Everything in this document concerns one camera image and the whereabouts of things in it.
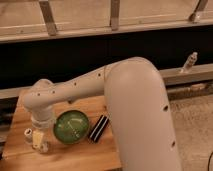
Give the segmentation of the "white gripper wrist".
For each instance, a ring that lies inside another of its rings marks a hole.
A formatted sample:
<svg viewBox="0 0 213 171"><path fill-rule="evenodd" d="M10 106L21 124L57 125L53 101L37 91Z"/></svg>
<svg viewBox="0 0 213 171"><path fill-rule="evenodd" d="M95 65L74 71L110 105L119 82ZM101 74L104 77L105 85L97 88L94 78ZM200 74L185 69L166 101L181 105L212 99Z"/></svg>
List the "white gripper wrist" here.
<svg viewBox="0 0 213 171"><path fill-rule="evenodd" d="M40 149L44 141L44 132L40 130L49 129L55 123L55 116L53 113L50 115L35 115L31 116L32 126L39 130L33 131L33 147Z"/></svg>

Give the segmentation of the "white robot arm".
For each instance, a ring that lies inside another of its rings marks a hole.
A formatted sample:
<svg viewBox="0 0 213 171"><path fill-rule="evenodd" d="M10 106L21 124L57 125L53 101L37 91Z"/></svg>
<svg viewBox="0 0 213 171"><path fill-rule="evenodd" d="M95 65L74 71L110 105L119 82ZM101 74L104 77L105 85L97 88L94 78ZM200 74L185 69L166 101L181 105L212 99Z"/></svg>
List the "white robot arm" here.
<svg viewBox="0 0 213 171"><path fill-rule="evenodd" d="M123 171L182 171L169 100L159 70L132 57L60 84L37 81L22 97L35 127L54 118L52 105L105 97Z"/></svg>

